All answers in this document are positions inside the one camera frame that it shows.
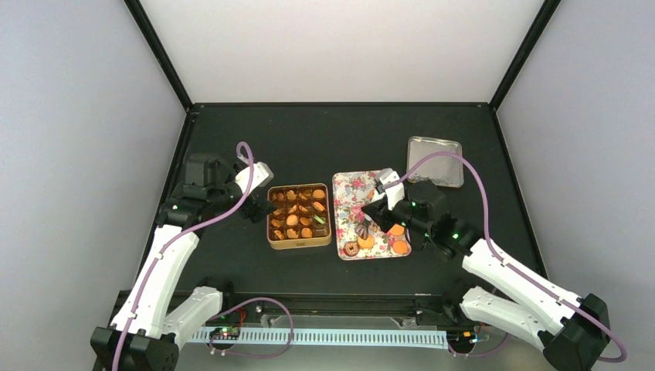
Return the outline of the white and metal tongs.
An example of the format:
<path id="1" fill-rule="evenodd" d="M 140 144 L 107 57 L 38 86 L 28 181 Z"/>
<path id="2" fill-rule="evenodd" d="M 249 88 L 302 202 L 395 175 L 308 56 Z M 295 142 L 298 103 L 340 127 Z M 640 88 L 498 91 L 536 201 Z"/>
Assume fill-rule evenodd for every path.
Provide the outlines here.
<path id="1" fill-rule="evenodd" d="M 367 216 L 364 217 L 355 227 L 355 233 L 359 239 L 367 240 L 370 234 L 372 220 Z"/>

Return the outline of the gold cookie tin with tray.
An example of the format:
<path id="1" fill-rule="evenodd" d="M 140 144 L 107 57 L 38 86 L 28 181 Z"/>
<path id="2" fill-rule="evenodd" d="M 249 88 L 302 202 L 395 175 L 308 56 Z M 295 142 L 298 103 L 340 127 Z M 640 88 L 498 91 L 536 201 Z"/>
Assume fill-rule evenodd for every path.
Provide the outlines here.
<path id="1" fill-rule="evenodd" d="M 266 218 L 266 237 L 274 250 L 323 247 L 332 241 L 329 193 L 324 183 L 270 188 L 267 200 L 277 210 Z M 325 216 L 326 225 L 314 215 Z"/>

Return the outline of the silver tin lid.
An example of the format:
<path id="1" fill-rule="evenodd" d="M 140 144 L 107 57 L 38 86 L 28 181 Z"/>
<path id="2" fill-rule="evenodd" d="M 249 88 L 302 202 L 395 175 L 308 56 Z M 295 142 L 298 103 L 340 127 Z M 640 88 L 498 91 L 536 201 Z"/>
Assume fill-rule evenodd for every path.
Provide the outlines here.
<path id="1" fill-rule="evenodd" d="M 464 184 L 463 165 L 449 156 L 436 156 L 422 163 L 416 170 L 414 165 L 434 152 L 449 152 L 461 156 L 462 145 L 446 139 L 412 136 L 407 147 L 408 182 L 430 180 L 437 186 L 459 188 Z"/>

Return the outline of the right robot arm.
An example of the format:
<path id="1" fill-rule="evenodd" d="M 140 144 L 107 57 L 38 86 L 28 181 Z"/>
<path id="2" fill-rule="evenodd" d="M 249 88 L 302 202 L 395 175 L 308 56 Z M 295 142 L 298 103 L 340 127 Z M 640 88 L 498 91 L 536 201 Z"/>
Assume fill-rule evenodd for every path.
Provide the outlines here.
<path id="1" fill-rule="evenodd" d="M 454 218 L 446 196 L 430 181 L 409 188 L 375 184 L 375 196 L 362 208 L 382 231 L 403 226 L 410 243 L 432 250 L 503 293 L 478 285 L 439 303 L 442 317 L 486 322 L 533 345 L 556 370 L 590 370 L 609 344 L 609 311 L 595 294 L 582 297 L 551 283 L 484 238 L 470 223 Z"/>

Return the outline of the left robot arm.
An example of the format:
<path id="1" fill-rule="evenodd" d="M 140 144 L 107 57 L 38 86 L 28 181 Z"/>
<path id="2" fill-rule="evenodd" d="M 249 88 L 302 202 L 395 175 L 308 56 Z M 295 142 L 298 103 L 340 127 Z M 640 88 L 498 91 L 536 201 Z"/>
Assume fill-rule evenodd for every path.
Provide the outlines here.
<path id="1" fill-rule="evenodd" d="M 231 165 L 216 155 L 191 155 L 184 174 L 161 205 L 151 250 L 133 290 L 107 327 L 95 328 L 90 345 L 105 370 L 173 370 L 187 341 L 218 314 L 230 284 L 201 285 L 175 309 L 169 305 L 203 228 L 241 212 L 256 223 L 272 210 L 253 195 L 273 172 L 239 154 Z"/>

